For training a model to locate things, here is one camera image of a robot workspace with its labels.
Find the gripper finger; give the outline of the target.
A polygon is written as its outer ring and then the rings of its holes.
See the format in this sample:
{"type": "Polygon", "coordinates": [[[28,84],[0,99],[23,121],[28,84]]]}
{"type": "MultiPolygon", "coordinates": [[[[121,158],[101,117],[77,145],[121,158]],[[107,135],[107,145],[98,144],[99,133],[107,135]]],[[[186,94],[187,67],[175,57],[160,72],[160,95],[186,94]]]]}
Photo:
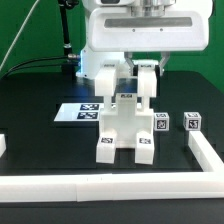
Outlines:
{"type": "Polygon", "coordinates": [[[131,76],[138,76],[138,66],[134,64],[132,61],[132,53],[131,52],[124,52],[124,58],[127,64],[130,67],[131,76]]]}
{"type": "Polygon", "coordinates": [[[164,67],[167,64],[167,62],[169,61],[169,59],[170,59],[170,53],[169,52],[162,52],[161,53],[161,59],[160,59],[160,61],[158,63],[158,66],[157,66],[157,75],[158,76],[163,75],[164,67]]]}

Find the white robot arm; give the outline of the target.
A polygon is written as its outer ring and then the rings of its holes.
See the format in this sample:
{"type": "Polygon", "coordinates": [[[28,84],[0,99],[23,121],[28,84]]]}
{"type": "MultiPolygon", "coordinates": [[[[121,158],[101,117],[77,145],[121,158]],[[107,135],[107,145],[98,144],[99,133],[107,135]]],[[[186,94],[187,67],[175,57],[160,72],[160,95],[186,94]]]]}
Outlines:
{"type": "Polygon", "coordinates": [[[131,65],[132,54],[202,51],[209,43],[213,0],[81,0],[86,44],[80,74],[93,79],[107,60],[131,65]]]}

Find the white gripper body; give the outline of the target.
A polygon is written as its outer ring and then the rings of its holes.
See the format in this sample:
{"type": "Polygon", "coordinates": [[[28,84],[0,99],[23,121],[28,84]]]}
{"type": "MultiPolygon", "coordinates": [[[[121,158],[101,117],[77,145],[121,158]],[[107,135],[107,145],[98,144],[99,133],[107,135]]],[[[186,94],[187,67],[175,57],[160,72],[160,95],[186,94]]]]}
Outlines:
{"type": "Polygon", "coordinates": [[[196,9],[169,7],[162,17],[133,17],[128,7],[100,7],[89,18],[93,51],[201,51],[209,42],[209,17],[196,9]]]}

